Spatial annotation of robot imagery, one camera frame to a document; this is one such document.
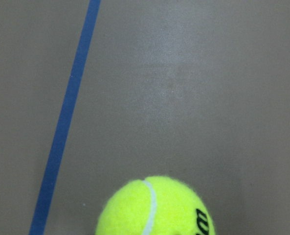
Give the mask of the yellow Wilson tennis ball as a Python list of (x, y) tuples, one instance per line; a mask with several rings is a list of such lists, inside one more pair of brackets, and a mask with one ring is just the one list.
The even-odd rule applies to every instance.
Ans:
[(97, 235), (214, 235), (213, 219), (198, 194), (166, 176), (133, 180), (105, 204)]

